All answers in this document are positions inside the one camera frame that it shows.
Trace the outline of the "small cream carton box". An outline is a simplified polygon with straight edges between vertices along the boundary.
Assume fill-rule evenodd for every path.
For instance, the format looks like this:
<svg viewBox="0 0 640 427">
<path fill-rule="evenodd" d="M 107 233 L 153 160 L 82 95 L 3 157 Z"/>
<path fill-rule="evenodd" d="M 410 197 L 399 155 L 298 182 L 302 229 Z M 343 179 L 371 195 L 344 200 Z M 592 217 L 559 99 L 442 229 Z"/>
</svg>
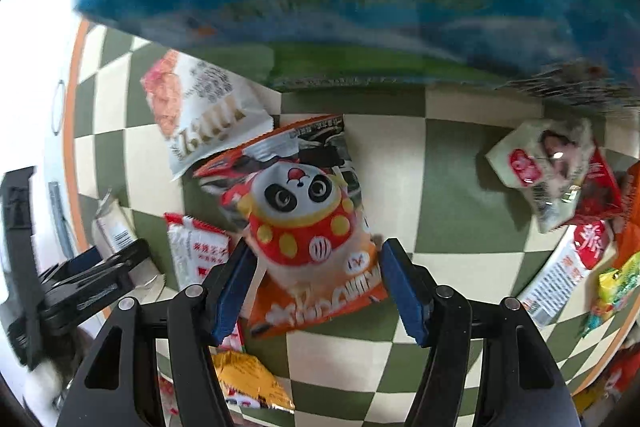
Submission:
<svg viewBox="0 0 640 427">
<path fill-rule="evenodd" d="M 99 201 L 91 222 L 91 236 L 93 245 L 104 260 L 119 255 L 138 239 L 126 212 L 111 193 Z M 154 265 L 150 254 L 129 271 L 129 277 L 134 284 L 131 294 L 140 303 L 155 303 L 165 288 L 165 275 Z"/>
</svg>

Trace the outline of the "yellow black snack bag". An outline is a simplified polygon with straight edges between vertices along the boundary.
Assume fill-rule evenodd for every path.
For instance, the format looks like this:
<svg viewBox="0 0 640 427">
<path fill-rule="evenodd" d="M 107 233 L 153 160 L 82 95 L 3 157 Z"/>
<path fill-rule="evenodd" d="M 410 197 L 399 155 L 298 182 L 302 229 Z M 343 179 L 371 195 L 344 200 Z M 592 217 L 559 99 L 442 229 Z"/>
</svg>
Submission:
<svg viewBox="0 0 640 427">
<path fill-rule="evenodd" d="M 228 404 L 249 409 L 295 411 L 295 404 L 286 390 L 254 355 L 221 351 L 212 355 L 212 361 Z"/>
</svg>

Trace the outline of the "red white long snack packet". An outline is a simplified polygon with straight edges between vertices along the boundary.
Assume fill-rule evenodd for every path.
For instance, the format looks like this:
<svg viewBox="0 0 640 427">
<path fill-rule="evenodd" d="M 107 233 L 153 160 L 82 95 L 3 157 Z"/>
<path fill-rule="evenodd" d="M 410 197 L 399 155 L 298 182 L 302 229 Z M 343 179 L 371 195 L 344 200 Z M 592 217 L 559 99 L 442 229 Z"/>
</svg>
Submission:
<svg viewBox="0 0 640 427">
<path fill-rule="evenodd" d="M 203 283 L 213 267 L 229 260 L 232 238 L 226 231 L 180 213 L 166 212 L 164 219 L 180 291 Z"/>
</svg>

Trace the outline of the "colourful gumball candy bag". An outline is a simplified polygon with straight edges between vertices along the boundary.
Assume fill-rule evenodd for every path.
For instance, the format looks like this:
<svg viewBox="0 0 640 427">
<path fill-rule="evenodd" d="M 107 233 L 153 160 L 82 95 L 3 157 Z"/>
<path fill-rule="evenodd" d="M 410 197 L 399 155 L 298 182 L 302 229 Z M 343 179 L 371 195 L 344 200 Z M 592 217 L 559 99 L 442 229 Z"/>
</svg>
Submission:
<svg viewBox="0 0 640 427">
<path fill-rule="evenodd" d="M 598 291 L 582 329 L 588 335 L 620 311 L 639 285 L 639 254 L 632 255 L 620 269 L 608 269 L 598 277 Z"/>
</svg>

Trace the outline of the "red white clear snack packet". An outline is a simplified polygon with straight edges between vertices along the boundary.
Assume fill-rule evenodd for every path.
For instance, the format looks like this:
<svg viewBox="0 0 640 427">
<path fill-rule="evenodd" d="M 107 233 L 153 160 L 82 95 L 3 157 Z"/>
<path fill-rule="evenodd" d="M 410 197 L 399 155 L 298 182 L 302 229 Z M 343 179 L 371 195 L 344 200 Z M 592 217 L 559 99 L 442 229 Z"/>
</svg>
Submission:
<svg viewBox="0 0 640 427">
<path fill-rule="evenodd" d="M 562 311 L 575 288 L 600 262 L 610 242 L 611 232 L 603 220 L 566 228 L 546 263 L 518 295 L 540 329 Z"/>
</svg>

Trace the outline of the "small red snack bag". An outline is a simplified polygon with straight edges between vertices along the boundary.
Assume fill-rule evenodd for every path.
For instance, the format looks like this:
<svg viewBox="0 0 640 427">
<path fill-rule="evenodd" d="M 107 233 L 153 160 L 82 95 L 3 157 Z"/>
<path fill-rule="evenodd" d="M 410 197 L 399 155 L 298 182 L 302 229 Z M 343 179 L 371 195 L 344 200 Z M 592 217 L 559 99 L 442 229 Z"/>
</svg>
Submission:
<svg viewBox="0 0 640 427">
<path fill-rule="evenodd" d="M 579 192 L 574 216 L 568 225 L 588 225 L 608 220 L 623 213 L 623 199 L 614 173 L 600 148 L 596 147 L 589 161 L 589 170 Z"/>
</svg>

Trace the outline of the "white pizza snack bag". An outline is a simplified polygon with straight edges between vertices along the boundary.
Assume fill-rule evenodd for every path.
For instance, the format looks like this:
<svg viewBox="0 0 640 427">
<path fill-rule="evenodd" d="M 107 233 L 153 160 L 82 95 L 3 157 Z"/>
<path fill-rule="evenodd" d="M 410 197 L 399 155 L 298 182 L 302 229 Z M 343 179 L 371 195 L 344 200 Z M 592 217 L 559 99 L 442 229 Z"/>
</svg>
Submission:
<svg viewBox="0 0 640 427">
<path fill-rule="evenodd" d="M 156 61 L 140 83 L 176 179 L 197 161 L 273 129 L 247 79 L 176 50 Z"/>
</svg>

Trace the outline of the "white snack bag with portrait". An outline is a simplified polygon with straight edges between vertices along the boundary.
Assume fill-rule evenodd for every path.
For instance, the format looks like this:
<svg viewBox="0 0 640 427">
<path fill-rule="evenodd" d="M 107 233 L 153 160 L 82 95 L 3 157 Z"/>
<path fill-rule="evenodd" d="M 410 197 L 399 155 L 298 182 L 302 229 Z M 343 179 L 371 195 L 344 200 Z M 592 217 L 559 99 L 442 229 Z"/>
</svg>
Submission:
<svg viewBox="0 0 640 427">
<path fill-rule="evenodd" d="M 586 118 L 526 120 L 486 159 L 505 186 L 522 192 L 538 230 L 548 233 L 574 217 L 595 148 Z"/>
</svg>

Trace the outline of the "orange panda snack bag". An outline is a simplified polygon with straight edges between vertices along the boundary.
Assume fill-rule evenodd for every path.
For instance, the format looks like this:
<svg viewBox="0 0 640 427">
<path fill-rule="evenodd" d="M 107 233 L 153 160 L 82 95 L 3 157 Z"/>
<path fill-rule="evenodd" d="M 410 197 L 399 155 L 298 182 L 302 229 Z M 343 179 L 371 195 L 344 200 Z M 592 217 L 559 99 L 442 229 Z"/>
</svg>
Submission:
<svg viewBox="0 0 640 427">
<path fill-rule="evenodd" d="M 247 321 L 252 336 L 306 329 L 386 299 L 342 116 L 258 136 L 194 176 L 265 269 Z"/>
</svg>

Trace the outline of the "orange triangular snack bag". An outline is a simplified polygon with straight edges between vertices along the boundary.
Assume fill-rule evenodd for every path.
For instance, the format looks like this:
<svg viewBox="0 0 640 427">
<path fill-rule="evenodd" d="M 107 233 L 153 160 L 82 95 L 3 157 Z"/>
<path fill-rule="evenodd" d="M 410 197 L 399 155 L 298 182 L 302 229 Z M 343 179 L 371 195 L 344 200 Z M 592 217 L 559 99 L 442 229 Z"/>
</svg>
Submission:
<svg viewBox="0 0 640 427">
<path fill-rule="evenodd" d="M 622 203 L 623 213 L 614 219 L 614 232 L 617 255 L 614 267 L 620 269 L 639 251 L 640 242 L 640 164 L 630 166 L 623 177 Z"/>
</svg>

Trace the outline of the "blue smartphone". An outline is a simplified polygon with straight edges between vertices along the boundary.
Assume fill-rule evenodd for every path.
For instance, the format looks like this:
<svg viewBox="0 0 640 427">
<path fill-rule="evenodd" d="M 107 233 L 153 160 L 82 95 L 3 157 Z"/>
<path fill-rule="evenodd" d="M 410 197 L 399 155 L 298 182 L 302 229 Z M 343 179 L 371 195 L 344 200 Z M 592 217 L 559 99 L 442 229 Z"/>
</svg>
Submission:
<svg viewBox="0 0 640 427">
<path fill-rule="evenodd" d="M 68 222 L 62 206 L 60 184 L 56 181 L 50 181 L 48 183 L 48 191 L 56 235 L 58 236 L 62 253 L 66 259 L 73 259 L 75 251 L 70 240 L 70 233 L 68 233 Z"/>
</svg>

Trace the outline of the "green checkered table mat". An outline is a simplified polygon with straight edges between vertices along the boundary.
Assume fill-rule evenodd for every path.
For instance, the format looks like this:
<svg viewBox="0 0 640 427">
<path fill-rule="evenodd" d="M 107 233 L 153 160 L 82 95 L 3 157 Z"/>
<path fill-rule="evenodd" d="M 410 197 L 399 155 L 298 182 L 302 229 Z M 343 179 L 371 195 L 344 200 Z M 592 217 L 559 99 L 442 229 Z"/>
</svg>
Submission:
<svg viewBox="0 0 640 427">
<path fill-rule="evenodd" d="M 82 23 L 75 46 L 75 98 L 68 116 L 74 139 L 78 211 L 83 225 L 98 199 L 122 198 L 126 215 L 148 241 L 156 265 L 175 282 L 164 214 L 178 211 L 213 225 L 224 217 L 198 180 L 172 179 L 167 147 L 141 86 L 164 54 L 155 43 Z M 360 182 L 357 211 L 312 222 L 314 236 L 336 239 L 333 258 L 344 285 L 330 295 L 344 308 L 366 283 L 359 247 L 372 230 L 397 235 L 437 280 L 466 297 L 496 301 L 520 289 L 558 233 L 540 234 L 524 199 L 503 188 L 485 153 L 522 116 L 555 109 L 493 93 L 405 90 L 282 95 L 262 92 L 277 118 L 293 121 L 319 108 L 344 110 L 346 146 Z M 390 300 L 329 315 L 323 307 L 285 301 L 279 311 L 296 329 L 248 338 L 247 350 L 278 376 L 295 411 L 243 409 L 265 426 L 398 424 L 409 410 L 425 350 L 402 329 Z"/>
</svg>

